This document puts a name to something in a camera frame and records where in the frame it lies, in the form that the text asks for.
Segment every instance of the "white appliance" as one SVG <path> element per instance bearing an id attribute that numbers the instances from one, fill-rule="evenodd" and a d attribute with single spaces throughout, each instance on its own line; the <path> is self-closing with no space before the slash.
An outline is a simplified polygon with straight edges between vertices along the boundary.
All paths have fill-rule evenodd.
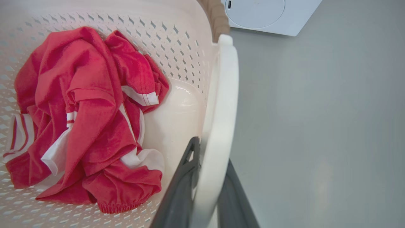
<path id="1" fill-rule="evenodd" d="M 221 0 L 229 25 L 296 36 L 322 0 Z"/>

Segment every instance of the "perforated basket wall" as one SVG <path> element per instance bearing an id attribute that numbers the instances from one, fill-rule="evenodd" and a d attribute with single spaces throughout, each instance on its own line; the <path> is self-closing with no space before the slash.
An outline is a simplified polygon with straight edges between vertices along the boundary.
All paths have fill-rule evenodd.
<path id="1" fill-rule="evenodd" d="M 200 10 L 196 17 L 202 15 Z M 167 77 L 194 86 L 206 98 L 213 48 L 207 28 L 192 26 L 190 20 L 153 17 L 147 13 L 92 7 L 53 7 L 24 10 L 10 18 L 2 15 L 0 25 L 0 150 L 4 152 L 9 120 L 18 113 L 14 79 L 31 52 L 51 32 L 90 26 L 106 37 L 120 30 L 140 51 L 148 53 Z M 6 227 L 148 227 L 163 193 L 140 207 L 121 214 L 103 214 L 97 205 L 70 205 L 35 200 L 35 187 L 14 189 L 3 163 L 0 163 L 0 220 Z"/>

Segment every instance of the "floor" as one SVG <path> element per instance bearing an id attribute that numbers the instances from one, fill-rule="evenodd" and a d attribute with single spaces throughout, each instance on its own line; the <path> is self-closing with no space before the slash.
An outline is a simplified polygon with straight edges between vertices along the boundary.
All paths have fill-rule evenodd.
<path id="1" fill-rule="evenodd" d="M 405 224 L 404 10 L 324 0 L 297 37 L 231 31 L 231 160 L 262 228 Z"/>

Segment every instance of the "laundry basket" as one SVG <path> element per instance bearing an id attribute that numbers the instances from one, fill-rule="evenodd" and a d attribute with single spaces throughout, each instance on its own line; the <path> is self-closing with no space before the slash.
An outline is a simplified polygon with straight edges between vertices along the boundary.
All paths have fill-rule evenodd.
<path id="1" fill-rule="evenodd" d="M 238 62 L 220 0 L 3 0 L 0 2 L 0 147 L 18 113 L 14 79 L 51 32 L 81 26 L 121 31 L 168 78 L 161 106 L 145 115 L 143 148 L 165 157 L 162 191 L 120 214 L 96 205 L 41 202 L 42 186 L 15 189 L 0 164 L 1 227 L 149 227 L 189 140 L 201 139 L 192 218 L 208 224 L 224 181 L 238 96 Z"/>

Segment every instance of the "red and white garment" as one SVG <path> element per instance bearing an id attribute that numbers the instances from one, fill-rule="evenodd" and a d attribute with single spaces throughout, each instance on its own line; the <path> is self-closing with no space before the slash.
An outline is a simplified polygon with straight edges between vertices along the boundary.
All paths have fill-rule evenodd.
<path id="1" fill-rule="evenodd" d="M 51 33 L 18 73 L 15 89 L 21 125 L 16 115 L 4 159 L 12 156 L 6 166 L 16 188 L 64 172 L 37 199 L 98 202 L 104 213 L 131 210 L 161 190 L 163 157 L 141 147 L 143 112 L 157 108 L 168 83 L 121 33 L 105 42 L 88 27 Z M 26 115 L 34 134 L 27 129 L 23 138 Z"/>

